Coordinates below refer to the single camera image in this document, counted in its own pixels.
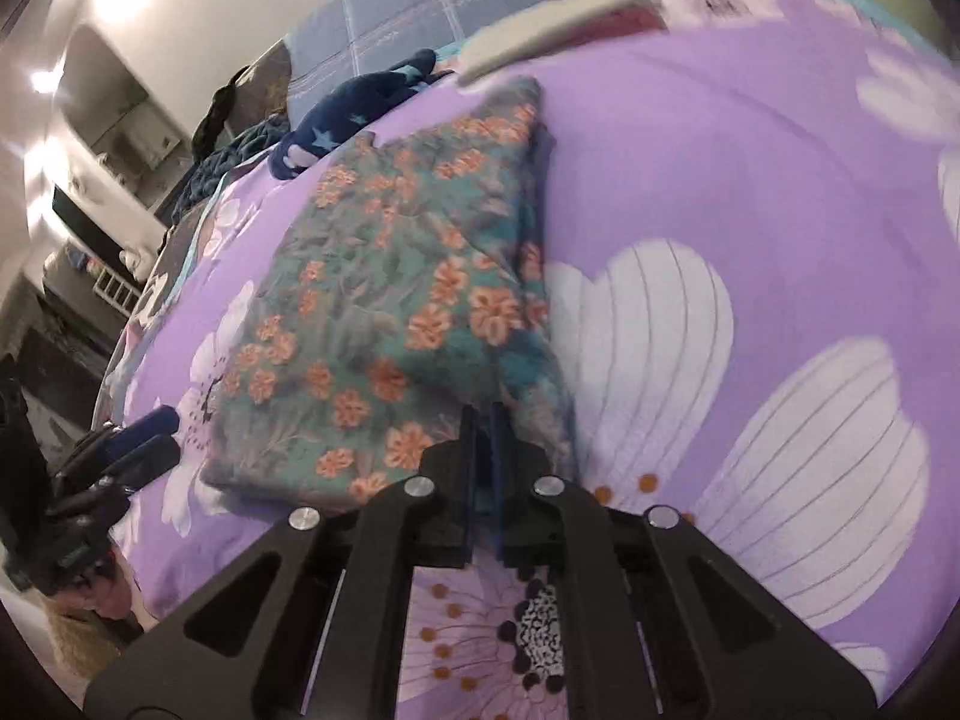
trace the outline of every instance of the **purple bedsheet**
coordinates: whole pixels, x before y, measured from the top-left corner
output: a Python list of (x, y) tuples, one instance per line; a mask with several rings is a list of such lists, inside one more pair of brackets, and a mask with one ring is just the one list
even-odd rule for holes
[[(667, 1), (672, 34), (499, 76), (536, 76), (557, 140), (546, 275), (584, 483), (686, 512), (884, 697), (960, 594), (960, 83), (833, 1)], [(480, 100), (444, 82), (371, 129)], [(181, 466), (117, 533), (159, 615), (288, 511), (197, 475), (229, 343), (328, 164), (285, 185), (261, 166), (217, 200), (133, 377), (126, 419), (184, 418)], [(524, 579), (483, 552), (418, 572), (398, 717), (565, 716), (497, 636)]]

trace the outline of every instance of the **navy blue cloth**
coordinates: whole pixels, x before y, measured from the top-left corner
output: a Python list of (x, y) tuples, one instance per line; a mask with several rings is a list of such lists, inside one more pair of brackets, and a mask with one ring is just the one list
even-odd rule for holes
[(210, 154), (198, 165), (190, 182), (176, 201), (174, 223), (180, 221), (195, 205), (213, 197), (220, 179), (229, 170), (233, 170), (241, 162), (256, 157), (264, 149), (278, 143), (288, 132), (290, 132), (290, 121), (286, 114), (273, 114), (260, 124), (245, 129), (227, 146)]
[(344, 81), (280, 141), (270, 155), (270, 173), (281, 181), (289, 181), (316, 165), (367, 124), (437, 80), (440, 76), (431, 76), (436, 64), (435, 52), (421, 49), (384, 73)]

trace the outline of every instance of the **beige folded cloth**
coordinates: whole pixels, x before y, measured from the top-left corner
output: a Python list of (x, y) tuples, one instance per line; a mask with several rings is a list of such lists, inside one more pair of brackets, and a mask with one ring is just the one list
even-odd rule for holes
[(458, 82), (471, 83), (494, 70), (540, 56), (591, 20), (652, 0), (547, 0), (485, 26), (460, 52)]

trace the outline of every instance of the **green floral fabric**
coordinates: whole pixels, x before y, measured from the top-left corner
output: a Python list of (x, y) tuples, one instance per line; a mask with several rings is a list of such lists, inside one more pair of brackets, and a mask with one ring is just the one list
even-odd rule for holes
[(573, 474), (534, 238), (541, 91), (376, 148), (316, 186), (251, 303), (203, 480), (330, 509), (363, 503), (503, 401)]

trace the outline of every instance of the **silver screw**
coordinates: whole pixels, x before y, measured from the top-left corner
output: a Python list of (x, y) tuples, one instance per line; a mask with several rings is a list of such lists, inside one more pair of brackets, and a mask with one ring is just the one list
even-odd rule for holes
[(534, 493), (544, 498), (554, 498), (563, 492), (565, 484), (559, 476), (541, 476), (534, 482)]
[(436, 488), (437, 486), (429, 477), (415, 476), (407, 480), (403, 486), (403, 491), (411, 498), (426, 498), (427, 495), (432, 495)]
[(320, 512), (304, 506), (301, 509), (294, 509), (287, 517), (290, 527), (296, 531), (312, 531), (320, 524)]
[(655, 506), (647, 512), (647, 521), (655, 528), (663, 528), (664, 531), (668, 531), (680, 522), (680, 514), (676, 509), (669, 506)]

